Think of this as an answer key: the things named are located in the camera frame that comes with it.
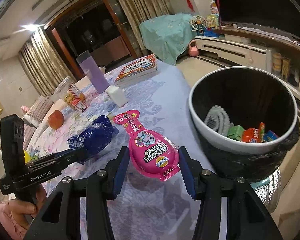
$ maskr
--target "curtain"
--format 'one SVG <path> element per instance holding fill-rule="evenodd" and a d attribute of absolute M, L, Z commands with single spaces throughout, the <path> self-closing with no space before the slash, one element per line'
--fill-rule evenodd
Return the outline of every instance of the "curtain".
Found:
<path fill-rule="evenodd" d="M 164 0 L 119 0 L 120 5 L 127 16 L 134 35 L 142 50 L 145 46 L 142 42 L 139 25 L 141 22 L 157 16 L 169 14 Z"/>
<path fill-rule="evenodd" d="M 38 28 L 19 51 L 19 60 L 31 83 L 43 96 L 50 96 L 64 78 L 75 78 L 42 28 Z"/>

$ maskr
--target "purple bottle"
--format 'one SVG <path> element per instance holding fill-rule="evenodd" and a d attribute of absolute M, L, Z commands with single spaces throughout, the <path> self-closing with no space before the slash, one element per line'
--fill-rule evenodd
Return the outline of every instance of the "purple bottle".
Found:
<path fill-rule="evenodd" d="M 76 57 L 76 60 L 98 93 L 101 94 L 106 91 L 109 83 L 103 76 L 103 73 L 99 69 L 93 57 L 90 55 L 90 52 L 87 50 L 84 53 L 81 53 L 78 57 Z"/>

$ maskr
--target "blue wrapper in trash can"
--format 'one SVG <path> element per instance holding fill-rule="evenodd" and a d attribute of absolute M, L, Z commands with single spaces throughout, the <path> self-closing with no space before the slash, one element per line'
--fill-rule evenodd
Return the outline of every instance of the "blue wrapper in trash can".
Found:
<path fill-rule="evenodd" d="M 119 130 L 111 124 L 109 118 L 101 115 L 83 132 L 68 139 L 69 148 L 76 150 L 84 147 L 88 150 L 88 157 L 79 162 L 84 164 L 88 159 L 103 150 L 110 143 L 112 136 L 118 133 Z"/>

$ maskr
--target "screw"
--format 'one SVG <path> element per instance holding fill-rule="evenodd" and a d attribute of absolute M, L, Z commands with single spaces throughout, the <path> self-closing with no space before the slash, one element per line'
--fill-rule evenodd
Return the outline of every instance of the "screw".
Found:
<path fill-rule="evenodd" d="M 68 184 L 71 180 L 72 180 L 71 177 L 64 177 L 64 178 L 62 179 L 62 182 L 63 182 L 64 184 Z"/>
<path fill-rule="evenodd" d="M 207 170 L 207 169 L 204 169 L 204 170 L 202 171 L 202 174 L 205 175 L 205 176 L 209 176 L 209 175 L 211 175 L 211 171 L 210 171 L 210 170 Z"/>
<path fill-rule="evenodd" d="M 106 174 L 107 174 L 107 172 L 106 172 L 105 170 L 98 170 L 98 171 L 97 171 L 97 175 L 98 175 L 98 176 L 101 176 L 101 177 L 102 177 L 102 176 L 105 176 Z"/>
<path fill-rule="evenodd" d="M 246 179 L 244 177 L 237 177 L 237 182 L 244 183 Z"/>

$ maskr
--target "glass door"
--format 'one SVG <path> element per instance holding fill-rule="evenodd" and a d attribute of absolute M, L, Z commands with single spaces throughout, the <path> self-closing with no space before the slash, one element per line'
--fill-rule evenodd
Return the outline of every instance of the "glass door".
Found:
<path fill-rule="evenodd" d="M 141 48 L 137 42 L 137 39 L 132 31 L 130 23 L 119 3 L 118 0 L 103 0 L 107 9 L 109 10 L 118 30 L 121 33 L 127 47 L 134 58 L 142 57 Z"/>

